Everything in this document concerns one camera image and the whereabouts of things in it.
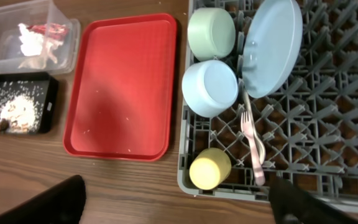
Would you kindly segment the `yellow plastic cup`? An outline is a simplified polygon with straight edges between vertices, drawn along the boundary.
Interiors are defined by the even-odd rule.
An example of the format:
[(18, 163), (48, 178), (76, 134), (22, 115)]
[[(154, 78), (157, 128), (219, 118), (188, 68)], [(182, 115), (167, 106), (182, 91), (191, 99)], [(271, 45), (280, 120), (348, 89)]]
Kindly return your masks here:
[(203, 150), (190, 166), (190, 179), (202, 190), (217, 187), (229, 176), (231, 160), (221, 149), (211, 147)]

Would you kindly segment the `red snack wrapper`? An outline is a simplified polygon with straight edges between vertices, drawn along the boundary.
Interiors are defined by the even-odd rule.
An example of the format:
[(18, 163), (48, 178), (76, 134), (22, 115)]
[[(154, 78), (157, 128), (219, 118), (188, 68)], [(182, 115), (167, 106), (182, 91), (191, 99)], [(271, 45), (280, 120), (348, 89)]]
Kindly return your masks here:
[(38, 34), (48, 34), (48, 36), (54, 40), (63, 41), (69, 29), (66, 25), (60, 25), (56, 23), (51, 23), (50, 25), (32, 25), (27, 27), (27, 30), (38, 33)]

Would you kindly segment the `small blue bowl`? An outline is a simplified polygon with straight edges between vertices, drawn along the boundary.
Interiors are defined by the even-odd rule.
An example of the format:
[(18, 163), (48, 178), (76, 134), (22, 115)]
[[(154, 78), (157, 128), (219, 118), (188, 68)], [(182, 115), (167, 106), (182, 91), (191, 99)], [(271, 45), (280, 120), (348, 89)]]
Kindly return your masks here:
[(205, 118), (213, 118), (230, 108), (239, 93), (236, 75), (220, 60), (194, 63), (188, 67), (181, 89), (190, 109)]

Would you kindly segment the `light blue plate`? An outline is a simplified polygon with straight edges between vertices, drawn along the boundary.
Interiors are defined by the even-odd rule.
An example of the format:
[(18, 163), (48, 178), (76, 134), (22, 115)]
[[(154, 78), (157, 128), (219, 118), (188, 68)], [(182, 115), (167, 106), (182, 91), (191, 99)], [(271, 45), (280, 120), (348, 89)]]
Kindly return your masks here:
[(295, 0), (265, 0), (252, 19), (243, 50), (242, 78), (249, 96), (276, 92), (300, 52), (303, 18)]

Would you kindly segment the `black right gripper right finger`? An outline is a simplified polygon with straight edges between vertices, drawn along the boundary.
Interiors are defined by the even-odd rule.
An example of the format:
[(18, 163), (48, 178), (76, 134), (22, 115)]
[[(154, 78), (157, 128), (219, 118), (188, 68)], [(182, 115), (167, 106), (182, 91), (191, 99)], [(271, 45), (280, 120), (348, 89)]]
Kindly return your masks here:
[(357, 219), (279, 177), (270, 184), (268, 200), (276, 223), (358, 223)]

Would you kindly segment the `white rice pile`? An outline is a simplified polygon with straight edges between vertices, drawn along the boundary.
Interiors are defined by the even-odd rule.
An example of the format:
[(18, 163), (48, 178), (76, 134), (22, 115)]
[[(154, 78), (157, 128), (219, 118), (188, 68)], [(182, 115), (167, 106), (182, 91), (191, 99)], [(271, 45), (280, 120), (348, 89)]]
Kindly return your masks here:
[(0, 120), (9, 121), (9, 129), (2, 133), (30, 134), (39, 130), (47, 81), (0, 82)]

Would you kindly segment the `brown food scrap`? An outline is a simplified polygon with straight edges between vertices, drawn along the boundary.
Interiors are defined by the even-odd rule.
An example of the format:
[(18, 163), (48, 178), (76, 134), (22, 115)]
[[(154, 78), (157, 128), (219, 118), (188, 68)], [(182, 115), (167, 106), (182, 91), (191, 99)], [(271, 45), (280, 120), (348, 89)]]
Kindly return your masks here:
[(0, 133), (9, 129), (9, 121), (6, 119), (0, 120)]

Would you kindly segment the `white plastic spoon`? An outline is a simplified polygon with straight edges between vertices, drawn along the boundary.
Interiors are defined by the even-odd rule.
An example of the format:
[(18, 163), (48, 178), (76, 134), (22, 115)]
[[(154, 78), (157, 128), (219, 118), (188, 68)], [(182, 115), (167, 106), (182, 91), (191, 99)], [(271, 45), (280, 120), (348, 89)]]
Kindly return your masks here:
[(249, 98), (249, 95), (248, 95), (246, 90), (244, 90), (242, 92), (242, 96), (243, 96), (246, 111), (250, 114), (250, 118), (251, 118), (251, 121), (252, 121), (252, 126), (253, 126), (253, 129), (254, 129), (255, 144), (256, 144), (256, 147), (257, 147), (257, 150), (258, 150), (258, 153), (259, 153), (259, 160), (260, 160), (260, 163), (263, 164), (264, 160), (265, 160), (265, 156), (266, 156), (265, 146), (264, 146), (262, 140), (259, 138), (259, 135), (257, 133), (257, 129), (256, 129), (255, 123), (254, 123), (254, 118), (253, 118), (250, 98)]

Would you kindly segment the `white plastic fork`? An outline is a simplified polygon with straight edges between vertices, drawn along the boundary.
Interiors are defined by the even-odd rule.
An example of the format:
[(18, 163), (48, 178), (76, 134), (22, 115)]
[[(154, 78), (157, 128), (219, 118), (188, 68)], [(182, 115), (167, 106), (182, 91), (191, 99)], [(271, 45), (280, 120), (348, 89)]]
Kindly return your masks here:
[(265, 183), (265, 176), (259, 161), (259, 154), (255, 143), (254, 128), (252, 125), (251, 116), (247, 111), (244, 111), (241, 114), (241, 131), (249, 143), (255, 183), (259, 186), (262, 186)]

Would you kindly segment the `pale green bowl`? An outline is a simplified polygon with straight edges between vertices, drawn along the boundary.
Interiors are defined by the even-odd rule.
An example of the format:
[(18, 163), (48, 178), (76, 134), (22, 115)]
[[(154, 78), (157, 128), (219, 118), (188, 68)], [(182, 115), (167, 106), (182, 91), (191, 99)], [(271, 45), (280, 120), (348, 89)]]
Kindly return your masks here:
[(190, 49), (200, 62), (228, 56), (236, 41), (236, 28), (230, 13), (216, 7), (195, 10), (187, 34)]

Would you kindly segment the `white tissue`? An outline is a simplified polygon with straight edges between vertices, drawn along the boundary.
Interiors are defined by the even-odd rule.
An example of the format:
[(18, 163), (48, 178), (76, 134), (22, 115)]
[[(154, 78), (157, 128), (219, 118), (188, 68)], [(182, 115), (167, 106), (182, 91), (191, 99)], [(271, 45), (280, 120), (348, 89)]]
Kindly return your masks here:
[(48, 60), (54, 64), (58, 63), (58, 58), (53, 51), (62, 46), (64, 40), (54, 40), (48, 34), (42, 35), (29, 31), (27, 30), (29, 26), (23, 23), (18, 24), (18, 27), (21, 33), (19, 40), (22, 43), (20, 49), (25, 56), (18, 68), (41, 70), (46, 68)]

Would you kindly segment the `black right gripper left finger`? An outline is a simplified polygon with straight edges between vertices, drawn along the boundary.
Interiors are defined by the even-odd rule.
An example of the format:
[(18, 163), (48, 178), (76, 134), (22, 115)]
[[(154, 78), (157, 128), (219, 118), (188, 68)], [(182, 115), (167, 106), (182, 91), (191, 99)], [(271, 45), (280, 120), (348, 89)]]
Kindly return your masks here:
[(82, 176), (74, 175), (0, 214), (0, 223), (79, 224), (85, 203), (85, 181)]

